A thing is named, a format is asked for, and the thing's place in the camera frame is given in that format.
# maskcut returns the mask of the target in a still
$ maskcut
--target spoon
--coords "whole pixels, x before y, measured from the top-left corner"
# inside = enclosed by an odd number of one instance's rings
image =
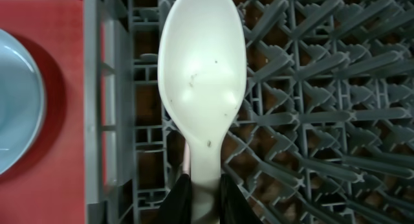
[[[158,54],[158,89],[190,146],[193,223],[216,223],[221,144],[246,89],[245,37],[232,0],[176,0]]]

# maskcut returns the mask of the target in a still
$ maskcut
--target gray plastic frame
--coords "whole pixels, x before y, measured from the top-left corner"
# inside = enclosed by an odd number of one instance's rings
[[[347,4],[344,0],[273,0],[264,5],[259,0],[247,0],[239,4],[242,22],[249,5],[263,13],[253,28],[244,26],[244,31],[247,49],[254,47],[267,58],[267,63],[260,68],[248,64],[248,87],[242,105],[248,116],[237,116],[228,132],[238,147],[224,159],[223,172],[230,174],[245,197],[260,207],[257,214],[263,221],[291,223],[276,207],[283,201],[295,200],[301,203],[295,219],[300,223],[317,223],[317,220],[357,223],[357,216],[373,223],[414,222],[414,204],[403,197],[414,185],[414,157],[397,151],[401,145],[414,151],[414,59],[411,54],[414,5],[410,1],[357,0],[358,4]],[[121,0],[110,3],[84,0],[89,223],[100,223],[97,219],[105,218],[101,212],[105,201],[109,223],[128,223],[124,220],[128,214],[133,214],[133,222],[139,223],[139,213],[158,208],[177,177],[178,169],[168,162],[167,136],[179,130],[165,109],[162,107],[161,125],[131,127],[135,105],[140,105],[133,102],[133,85],[157,85],[150,76],[157,69],[156,54],[142,54],[131,61],[133,33],[162,32],[173,3],[174,0],[158,0],[155,7],[135,7],[133,0],[128,0],[127,6]],[[297,19],[298,13],[305,17],[303,21]],[[125,16],[130,34],[117,20]],[[104,63],[99,57],[100,35],[95,34],[100,32],[101,22],[105,23]],[[289,37],[286,45],[267,45],[263,41],[274,26]],[[399,40],[382,43],[380,38],[391,33]],[[348,36],[359,43],[346,43]],[[303,55],[309,57],[305,65],[301,61]],[[145,80],[131,85],[133,73],[137,71],[144,72]],[[101,91],[98,78],[105,74],[115,74],[117,79],[112,87]],[[266,110],[264,92],[276,100]],[[100,118],[102,93],[115,93],[109,95],[114,100],[105,106],[105,120],[109,124],[102,124]],[[247,124],[256,125],[248,139],[232,131]],[[260,128],[276,142],[264,157],[250,145]],[[162,141],[152,141],[155,129],[162,130]],[[138,130],[147,133],[146,142],[137,139]],[[102,132],[121,135],[116,140],[111,137],[106,140],[107,152],[114,153],[106,159],[107,178],[114,178],[107,181],[109,189],[104,189],[100,182],[103,181],[102,160],[97,155],[102,155]],[[312,143],[311,138],[317,138],[317,143]],[[318,154],[323,151],[335,156],[321,159]],[[361,156],[361,151],[368,155]],[[137,189],[138,153],[162,154],[164,188]],[[257,161],[256,169],[246,180],[229,166],[242,153]],[[298,161],[297,168],[287,168],[273,160],[282,153],[293,156]],[[262,203],[254,195],[261,174],[273,177],[282,185],[277,197],[269,203]],[[312,184],[315,177],[321,183],[317,188]],[[389,177],[396,180],[391,187],[385,182]],[[121,214],[117,209],[120,195],[117,187],[130,179],[133,202]],[[376,207],[365,201],[370,192],[382,197]],[[404,219],[393,217],[388,211],[390,207],[398,210]]]

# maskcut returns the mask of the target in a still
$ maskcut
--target blue plate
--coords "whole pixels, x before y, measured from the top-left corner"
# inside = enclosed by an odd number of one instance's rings
[[[31,147],[45,113],[38,66],[17,39],[0,30],[0,175]]]

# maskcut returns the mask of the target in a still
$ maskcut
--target red tray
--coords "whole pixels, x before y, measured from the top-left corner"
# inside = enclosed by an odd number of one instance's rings
[[[0,223],[84,222],[83,14],[80,0],[0,0],[0,28],[35,59],[47,116],[31,149],[0,177]]]

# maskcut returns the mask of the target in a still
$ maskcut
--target dish rack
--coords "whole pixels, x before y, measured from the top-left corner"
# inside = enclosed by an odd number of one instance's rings
[[[222,169],[254,212],[412,223],[412,0],[234,1],[248,85]],[[157,87],[173,3],[83,0],[88,223],[147,223],[179,174],[184,139]]]

